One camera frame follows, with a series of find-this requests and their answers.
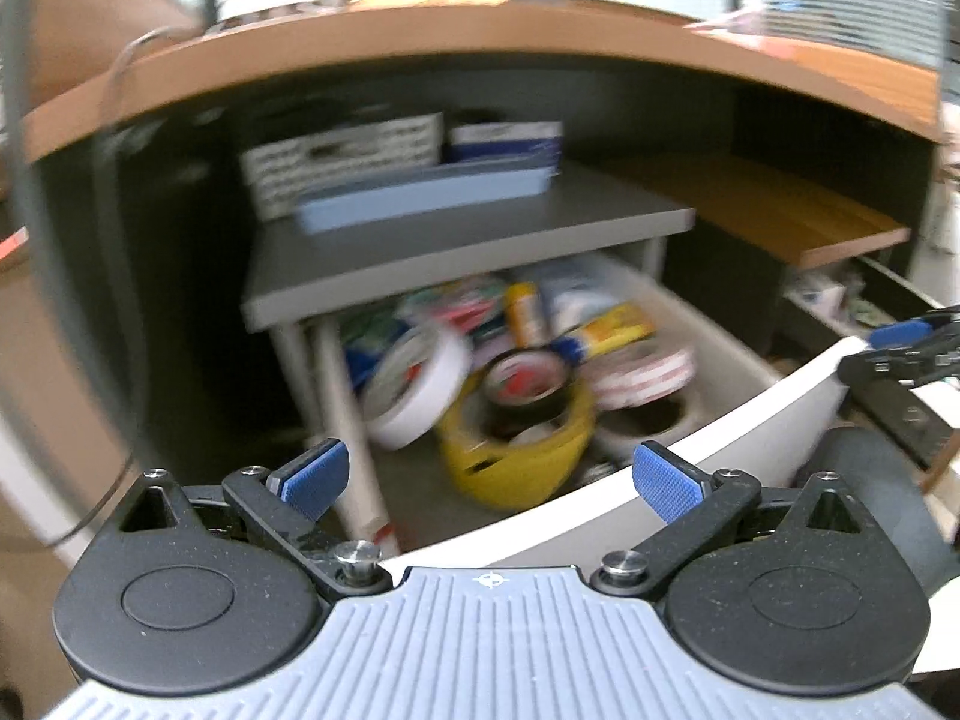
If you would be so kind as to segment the white perforated plastic basket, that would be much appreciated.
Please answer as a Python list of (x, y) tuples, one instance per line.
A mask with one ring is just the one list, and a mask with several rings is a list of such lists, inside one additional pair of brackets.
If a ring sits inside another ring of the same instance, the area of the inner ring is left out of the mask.
[(410, 115), (306, 133), (241, 153), (242, 174), (259, 221), (295, 210), (299, 195), (350, 179), (434, 166), (441, 161), (441, 114)]

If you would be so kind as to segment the wooden desk top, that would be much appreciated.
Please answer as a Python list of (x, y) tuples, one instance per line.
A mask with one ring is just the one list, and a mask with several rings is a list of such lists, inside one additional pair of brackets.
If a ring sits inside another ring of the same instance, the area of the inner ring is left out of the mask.
[(128, 69), (124, 121), (222, 89), (327, 67), (430, 55), (561, 55), (734, 76), (866, 114), (935, 142), (939, 127), (833, 76), (644, 16), (583, 7), (415, 7), (302, 15), (161, 50)]

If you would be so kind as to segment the yellow glue tube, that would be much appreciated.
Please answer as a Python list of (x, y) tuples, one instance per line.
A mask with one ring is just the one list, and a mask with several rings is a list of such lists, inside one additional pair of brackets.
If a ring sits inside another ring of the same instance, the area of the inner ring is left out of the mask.
[(656, 324), (639, 305), (622, 302), (581, 323), (550, 343), (553, 353), (571, 366), (608, 355), (656, 333)]

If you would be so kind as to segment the white tape roll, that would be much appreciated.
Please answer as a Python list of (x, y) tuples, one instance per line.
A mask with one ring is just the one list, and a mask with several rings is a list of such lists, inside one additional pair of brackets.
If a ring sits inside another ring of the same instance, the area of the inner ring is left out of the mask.
[(447, 323), (425, 322), (404, 333), (359, 400), (370, 439), (387, 450), (420, 439), (454, 403), (470, 369), (470, 344)]

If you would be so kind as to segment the wooden shelf board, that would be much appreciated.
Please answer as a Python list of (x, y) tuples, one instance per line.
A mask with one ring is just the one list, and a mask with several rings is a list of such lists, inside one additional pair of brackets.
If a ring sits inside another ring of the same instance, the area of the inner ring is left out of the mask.
[(716, 226), (799, 270), (903, 244), (910, 230), (815, 182), (727, 154), (608, 161), (607, 171), (690, 206)]

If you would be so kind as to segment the light blue plastic tray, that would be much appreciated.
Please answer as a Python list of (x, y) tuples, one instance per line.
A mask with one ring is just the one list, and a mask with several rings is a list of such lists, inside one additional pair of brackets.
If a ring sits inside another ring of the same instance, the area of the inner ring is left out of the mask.
[(402, 216), (535, 197), (558, 167), (550, 160), (466, 161), (412, 167), (302, 192), (295, 218), (306, 234), (363, 226)]

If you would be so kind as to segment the grey drawer cabinet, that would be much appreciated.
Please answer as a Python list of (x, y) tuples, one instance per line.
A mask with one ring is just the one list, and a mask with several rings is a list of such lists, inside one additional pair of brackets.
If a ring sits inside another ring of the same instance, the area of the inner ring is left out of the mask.
[(395, 294), (566, 255), (636, 244), (661, 252), (695, 211), (570, 164), (548, 192), (306, 234), (293, 218), (257, 227), (241, 302), (233, 394), (252, 415), (247, 458), (304, 442), (331, 422), (304, 325)]

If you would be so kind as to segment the black tape roll red label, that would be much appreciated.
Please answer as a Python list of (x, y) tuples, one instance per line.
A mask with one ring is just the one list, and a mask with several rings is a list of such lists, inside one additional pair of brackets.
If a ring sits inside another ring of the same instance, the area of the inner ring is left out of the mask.
[(571, 367), (551, 349), (513, 349), (483, 369), (480, 394), (492, 415), (547, 421), (568, 405), (571, 382)]

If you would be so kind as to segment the blue glove box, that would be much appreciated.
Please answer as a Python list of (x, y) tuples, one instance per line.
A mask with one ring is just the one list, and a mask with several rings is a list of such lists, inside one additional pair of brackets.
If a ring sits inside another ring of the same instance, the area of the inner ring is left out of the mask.
[(535, 158), (555, 163), (563, 135), (562, 122), (485, 122), (452, 127), (448, 145), (454, 161)]

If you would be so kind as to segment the white drawer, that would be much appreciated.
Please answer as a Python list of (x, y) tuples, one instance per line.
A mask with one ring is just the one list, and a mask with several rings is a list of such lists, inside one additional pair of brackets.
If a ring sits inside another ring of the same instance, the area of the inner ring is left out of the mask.
[(617, 255), (579, 255), (545, 270), (638, 304), (658, 326), (656, 348), (680, 343), (692, 351), (692, 380), (658, 401), (599, 416), (581, 463), (562, 489), (522, 514), (498, 512), (454, 486), (436, 434), (395, 452), (371, 444), (348, 376), (345, 322), (322, 317), (313, 332), (320, 408), (325, 429), (345, 440), (352, 456), (340, 515), (352, 522), (358, 502), (373, 506), (370, 525), (389, 532), (384, 551), (393, 569), (521, 559), (584, 566), (612, 546), (619, 525), (640, 538), (651, 535), (661, 522), (636, 497), (628, 468), (630, 450), (646, 439), (669, 445), (706, 470), (738, 466), (763, 483), (784, 486), (832, 426), (846, 394), (836, 365), (864, 346), (842, 338), (782, 376)]

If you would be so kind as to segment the white foam tape red text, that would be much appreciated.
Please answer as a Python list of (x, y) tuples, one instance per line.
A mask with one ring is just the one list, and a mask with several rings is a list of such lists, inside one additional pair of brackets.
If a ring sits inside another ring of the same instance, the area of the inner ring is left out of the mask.
[(669, 340), (636, 341), (579, 367), (579, 377), (601, 411), (638, 408), (669, 397), (696, 373), (692, 346)]

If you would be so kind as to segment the yellow tape roll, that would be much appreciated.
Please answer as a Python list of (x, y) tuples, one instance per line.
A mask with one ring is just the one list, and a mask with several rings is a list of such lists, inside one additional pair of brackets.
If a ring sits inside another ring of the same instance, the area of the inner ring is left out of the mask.
[(452, 486), (494, 511), (544, 504), (573, 475), (594, 433), (589, 387), (575, 380), (568, 408), (551, 427), (542, 422), (509, 442), (487, 433), (482, 405), (480, 376), (472, 374), (434, 428)]

